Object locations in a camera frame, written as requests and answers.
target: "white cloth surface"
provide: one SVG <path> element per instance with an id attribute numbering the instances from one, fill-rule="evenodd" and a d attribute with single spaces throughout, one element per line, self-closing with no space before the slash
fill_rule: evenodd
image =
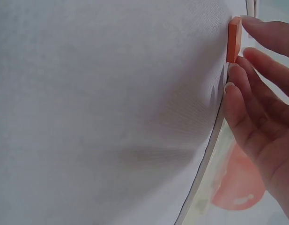
<path id="1" fill-rule="evenodd" d="M 0 225 L 172 225 L 224 83 L 223 0 L 0 0 Z"/>

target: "finger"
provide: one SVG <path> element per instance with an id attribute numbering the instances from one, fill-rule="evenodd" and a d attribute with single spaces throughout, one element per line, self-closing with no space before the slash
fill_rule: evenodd
<path id="1" fill-rule="evenodd" d="M 260 102 L 266 114 L 273 120 L 289 126 L 289 105 L 282 102 L 271 90 L 265 85 L 250 63 L 238 57 L 236 60 L 246 71 L 253 95 Z"/>
<path id="2" fill-rule="evenodd" d="M 265 48 L 289 57 L 289 23 L 242 16 L 242 25 Z"/>
<path id="3" fill-rule="evenodd" d="M 255 48 L 246 48 L 243 55 L 260 74 L 276 84 L 287 96 L 289 96 L 288 67 L 274 61 L 268 55 Z"/>
<path id="4" fill-rule="evenodd" d="M 241 91 L 233 86 L 233 83 L 228 83 L 225 87 L 223 111 L 237 143 L 247 155 L 256 161 L 268 145 L 269 139 L 252 123 L 247 114 Z"/>
<path id="5" fill-rule="evenodd" d="M 285 125 L 276 123 L 266 116 L 263 107 L 252 94 L 246 71 L 243 68 L 240 66 L 230 68 L 229 81 L 240 89 L 247 113 L 257 129 L 260 129 L 272 140 L 280 137 L 286 131 Z"/>

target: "fingernail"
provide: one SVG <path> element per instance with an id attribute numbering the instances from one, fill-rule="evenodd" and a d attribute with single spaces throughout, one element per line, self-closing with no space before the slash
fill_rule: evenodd
<path id="1" fill-rule="evenodd" d="M 256 17 L 249 15 L 241 15 L 241 19 L 249 23 L 261 23 L 262 21 Z"/>
<path id="2" fill-rule="evenodd" d="M 240 53 L 243 55 L 244 50 L 246 49 L 246 47 L 241 48 Z"/>
<path id="3" fill-rule="evenodd" d="M 228 67 L 228 74 L 230 73 L 230 69 L 232 69 L 233 67 L 237 67 L 237 66 L 238 66 L 237 63 L 230 63 Z"/>
<path id="4" fill-rule="evenodd" d="M 226 85 L 224 86 L 224 89 L 223 89 L 223 93 L 224 93 L 224 94 L 227 93 L 227 92 L 226 92 L 226 88 L 229 87 L 229 86 L 235 86 L 235 85 L 234 85 L 234 83 L 232 83 L 232 82 L 227 82 Z"/>

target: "human skin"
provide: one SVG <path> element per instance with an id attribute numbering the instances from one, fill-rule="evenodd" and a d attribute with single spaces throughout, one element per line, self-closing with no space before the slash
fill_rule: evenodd
<path id="1" fill-rule="evenodd" d="M 265 48 L 289 57 L 289 24 L 242 17 L 245 30 Z M 289 218 L 289 105 L 259 78 L 289 97 L 289 68 L 255 48 L 246 48 L 229 68 L 223 107 L 238 145 L 258 167 L 269 193 Z"/>

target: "orange eraser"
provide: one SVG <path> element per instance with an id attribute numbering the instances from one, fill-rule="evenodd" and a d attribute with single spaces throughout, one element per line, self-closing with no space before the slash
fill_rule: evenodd
<path id="1" fill-rule="evenodd" d="M 241 18 L 234 17 L 229 22 L 227 62 L 235 63 L 241 47 Z"/>

